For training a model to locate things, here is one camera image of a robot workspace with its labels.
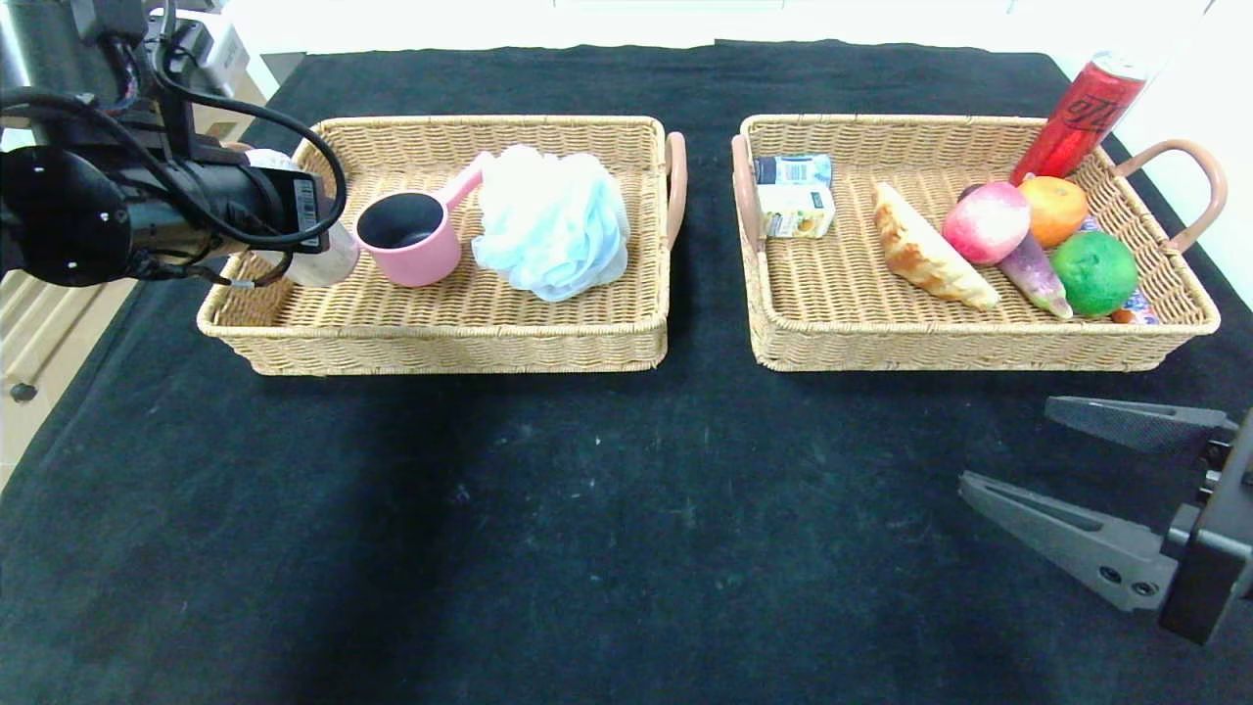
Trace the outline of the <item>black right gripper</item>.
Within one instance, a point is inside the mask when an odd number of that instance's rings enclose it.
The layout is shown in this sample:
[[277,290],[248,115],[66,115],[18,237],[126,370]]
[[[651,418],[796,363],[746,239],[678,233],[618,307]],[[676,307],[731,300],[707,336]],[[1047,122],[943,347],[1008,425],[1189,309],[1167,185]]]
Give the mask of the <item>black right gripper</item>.
[[1250,599],[1250,414],[1235,425],[1208,407],[1073,396],[1048,398],[1045,414],[1141,452],[1233,443],[1204,508],[1182,503],[1163,535],[979,473],[959,476],[959,495],[972,508],[1085,589],[1126,612],[1164,605],[1162,629],[1208,645],[1230,609]]

